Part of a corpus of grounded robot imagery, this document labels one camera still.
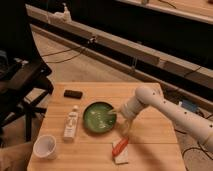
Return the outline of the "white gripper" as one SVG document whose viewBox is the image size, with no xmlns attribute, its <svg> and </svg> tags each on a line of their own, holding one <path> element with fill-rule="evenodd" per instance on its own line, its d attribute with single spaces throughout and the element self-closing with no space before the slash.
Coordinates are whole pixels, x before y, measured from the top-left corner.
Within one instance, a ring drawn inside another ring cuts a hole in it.
<svg viewBox="0 0 213 171">
<path fill-rule="evenodd" d="M 119 133 L 122 137 L 128 137 L 133 121 L 137 115 L 147 107 L 137 98 L 130 98 L 127 102 L 121 105 L 120 109 L 111 109 L 107 112 L 108 115 L 121 115 L 127 119 L 119 126 Z"/>
</svg>

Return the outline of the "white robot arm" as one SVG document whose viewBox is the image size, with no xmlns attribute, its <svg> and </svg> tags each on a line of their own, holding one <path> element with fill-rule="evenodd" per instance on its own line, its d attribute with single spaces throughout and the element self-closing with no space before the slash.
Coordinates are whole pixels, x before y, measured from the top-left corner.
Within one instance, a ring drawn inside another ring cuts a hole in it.
<svg viewBox="0 0 213 171">
<path fill-rule="evenodd" d="M 181 126 L 191 137 L 213 153 L 213 122 L 168 101 L 157 89 L 149 86 L 137 87 L 134 95 L 118 109 L 111 110 L 110 114 L 121 114 L 126 120 L 124 130 L 128 132 L 133 120 L 148 106 L 154 107 Z"/>
</svg>

